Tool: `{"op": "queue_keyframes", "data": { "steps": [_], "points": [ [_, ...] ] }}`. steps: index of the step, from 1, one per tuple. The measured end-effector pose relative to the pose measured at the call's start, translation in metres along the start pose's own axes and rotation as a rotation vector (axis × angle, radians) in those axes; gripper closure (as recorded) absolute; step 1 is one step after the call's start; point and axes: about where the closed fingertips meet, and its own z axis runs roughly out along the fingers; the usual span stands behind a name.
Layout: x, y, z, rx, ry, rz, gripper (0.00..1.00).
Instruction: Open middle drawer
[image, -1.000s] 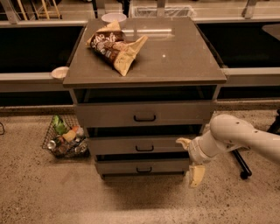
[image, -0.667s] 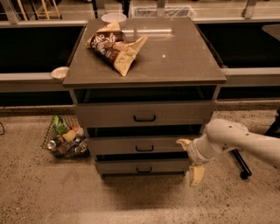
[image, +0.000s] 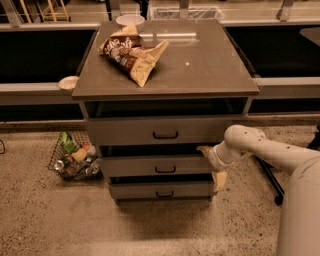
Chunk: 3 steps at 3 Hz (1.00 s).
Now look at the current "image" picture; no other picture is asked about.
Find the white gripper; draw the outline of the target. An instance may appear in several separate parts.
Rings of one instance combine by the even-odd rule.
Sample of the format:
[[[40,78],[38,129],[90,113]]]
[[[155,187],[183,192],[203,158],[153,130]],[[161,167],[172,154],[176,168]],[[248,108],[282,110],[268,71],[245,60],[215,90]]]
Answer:
[[[208,145],[201,145],[198,146],[196,150],[200,151],[205,157],[208,157],[208,160],[215,171],[213,174],[213,191],[220,191],[225,186],[227,180],[227,172],[222,170],[241,157],[240,151],[232,149],[225,141],[213,146],[212,148]]]

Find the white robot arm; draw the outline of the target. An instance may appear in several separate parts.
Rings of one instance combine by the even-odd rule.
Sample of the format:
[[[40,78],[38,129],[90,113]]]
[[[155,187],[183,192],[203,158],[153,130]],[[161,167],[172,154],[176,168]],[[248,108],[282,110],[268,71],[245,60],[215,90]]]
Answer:
[[[276,256],[320,256],[320,152],[269,140],[257,128],[232,125],[215,146],[199,146],[215,173],[254,155],[290,176],[284,193]]]

